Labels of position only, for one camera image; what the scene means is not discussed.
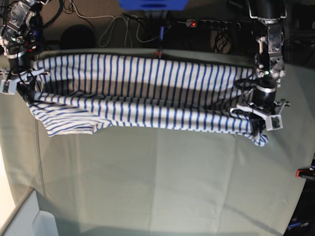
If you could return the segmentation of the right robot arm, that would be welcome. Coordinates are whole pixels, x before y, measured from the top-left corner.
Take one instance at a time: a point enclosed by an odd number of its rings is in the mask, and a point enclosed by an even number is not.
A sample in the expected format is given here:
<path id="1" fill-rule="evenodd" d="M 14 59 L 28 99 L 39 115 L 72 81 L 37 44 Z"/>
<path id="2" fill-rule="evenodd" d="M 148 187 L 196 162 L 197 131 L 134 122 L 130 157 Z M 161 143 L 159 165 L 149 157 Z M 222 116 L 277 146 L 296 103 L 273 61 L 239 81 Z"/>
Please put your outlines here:
<path id="1" fill-rule="evenodd" d="M 18 93 L 25 102 L 35 99 L 37 76 L 47 71 L 34 64 L 35 56 L 43 52 L 43 22 L 40 16 L 48 1 L 20 0 L 13 4 L 9 21 L 0 28 L 0 46 L 8 60 L 8 68 L 1 68 L 0 92 Z"/>

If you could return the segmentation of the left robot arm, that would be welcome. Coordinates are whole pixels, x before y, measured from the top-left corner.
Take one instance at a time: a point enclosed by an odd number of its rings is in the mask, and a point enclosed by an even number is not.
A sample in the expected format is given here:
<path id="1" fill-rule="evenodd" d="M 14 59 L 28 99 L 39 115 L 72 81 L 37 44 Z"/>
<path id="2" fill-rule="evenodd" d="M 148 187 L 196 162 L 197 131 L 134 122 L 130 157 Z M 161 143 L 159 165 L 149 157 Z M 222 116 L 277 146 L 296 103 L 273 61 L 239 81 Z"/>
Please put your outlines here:
<path id="1" fill-rule="evenodd" d="M 244 113 L 256 136 L 263 131 L 282 129 L 282 110 L 290 106 L 285 99 L 276 101 L 277 89 L 285 76 L 281 22 L 287 12 L 283 0 L 238 0 L 236 3 L 256 21 L 253 34 L 257 50 L 251 75 L 234 82 L 234 88 L 241 91 L 242 102 L 230 111 Z"/>

